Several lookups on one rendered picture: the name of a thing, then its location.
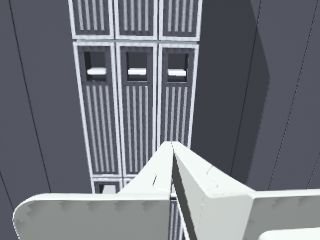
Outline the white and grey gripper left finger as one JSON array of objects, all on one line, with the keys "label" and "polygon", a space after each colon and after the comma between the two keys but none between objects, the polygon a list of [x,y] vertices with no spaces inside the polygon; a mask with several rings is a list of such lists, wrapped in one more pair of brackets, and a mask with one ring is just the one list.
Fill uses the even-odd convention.
[{"label": "white and grey gripper left finger", "polygon": [[173,160],[172,143],[163,142],[117,194],[46,193],[25,200],[13,214],[19,239],[168,240]]}]

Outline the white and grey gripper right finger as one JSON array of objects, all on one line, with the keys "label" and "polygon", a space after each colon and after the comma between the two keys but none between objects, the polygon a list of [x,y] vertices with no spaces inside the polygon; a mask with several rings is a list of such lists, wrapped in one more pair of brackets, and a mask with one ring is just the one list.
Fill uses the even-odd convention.
[{"label": "white and grey gripper right finger", "polygon": [[254,191],[171,143],[186,240],[258,240],[267,231],[320,228],[320,189]]}]

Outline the black rack frame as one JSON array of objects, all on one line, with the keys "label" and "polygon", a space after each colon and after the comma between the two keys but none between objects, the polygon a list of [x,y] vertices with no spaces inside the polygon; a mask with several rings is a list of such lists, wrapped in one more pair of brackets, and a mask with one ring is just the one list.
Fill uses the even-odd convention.
[{"label": "black rack frame", "polygon": [[320,189],[320,0],[202,0],[200,41],[72,39],[68,0],[0,0],[0,240],[93,194],[73,42],[199,44],[190,150],[255,191]]}]

